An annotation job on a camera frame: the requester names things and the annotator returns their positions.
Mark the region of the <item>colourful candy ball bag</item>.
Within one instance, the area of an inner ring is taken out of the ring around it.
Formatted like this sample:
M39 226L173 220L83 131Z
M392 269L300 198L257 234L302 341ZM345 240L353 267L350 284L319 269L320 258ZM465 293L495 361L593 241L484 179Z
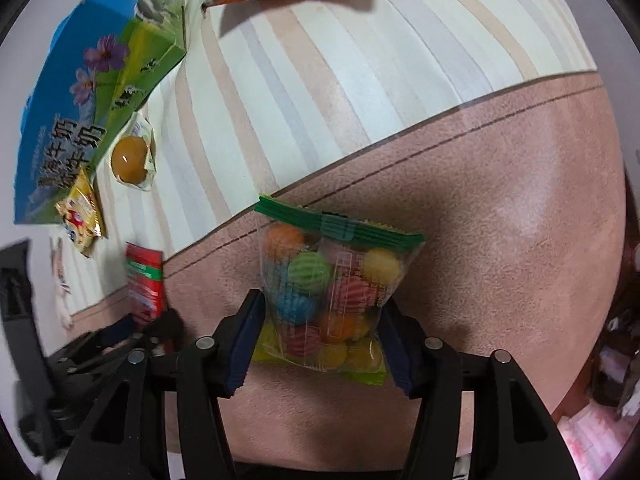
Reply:
M254 211L267 303L255 361L382 385L386 365L376 326L424 236L267 195Z

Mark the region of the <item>red green snack packet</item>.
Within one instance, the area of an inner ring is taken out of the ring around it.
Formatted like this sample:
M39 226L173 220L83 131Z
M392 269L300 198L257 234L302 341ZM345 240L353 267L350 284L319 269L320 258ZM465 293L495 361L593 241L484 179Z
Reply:
M128 243L127 290L134 320L145 326L166 310L163 253Z

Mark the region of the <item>yellow panda snack bag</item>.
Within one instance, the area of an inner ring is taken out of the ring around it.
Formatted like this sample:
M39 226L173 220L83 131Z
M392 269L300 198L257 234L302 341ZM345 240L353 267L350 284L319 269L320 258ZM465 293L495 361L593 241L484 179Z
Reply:
M90 257L96 240L105 236L105 226L96 192L85 168L79 170L66 196L55 204L65 232L81 255Z

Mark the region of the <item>brown jelly cup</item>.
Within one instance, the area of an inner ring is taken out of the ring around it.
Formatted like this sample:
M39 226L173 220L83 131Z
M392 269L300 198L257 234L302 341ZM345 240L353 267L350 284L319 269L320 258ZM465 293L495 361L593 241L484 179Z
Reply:
M111 151L111 170L117 182L149 191L156 174L154 130L149 121L135 112Z

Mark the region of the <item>cardboard box with blue print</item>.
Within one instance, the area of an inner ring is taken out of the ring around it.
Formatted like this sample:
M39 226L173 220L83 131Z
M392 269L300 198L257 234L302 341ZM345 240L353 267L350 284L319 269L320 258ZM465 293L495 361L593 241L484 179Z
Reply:
M184 0L81 0L58 25L22 120L17 224L58 222L55 204L91 171L186 55Z

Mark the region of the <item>striped cat print blanket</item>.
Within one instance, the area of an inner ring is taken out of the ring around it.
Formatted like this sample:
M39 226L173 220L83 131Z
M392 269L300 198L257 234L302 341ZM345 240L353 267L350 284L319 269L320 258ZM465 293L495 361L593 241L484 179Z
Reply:
M107 236L51 235L76 332L121 316L125 245L167 257L212 330L260 283L260 194L426 242L396 292L462 351L510 351L548 408L603 325L623 253L617 128L567 0L186 0L189 50L143 114L149 191L99 166Z

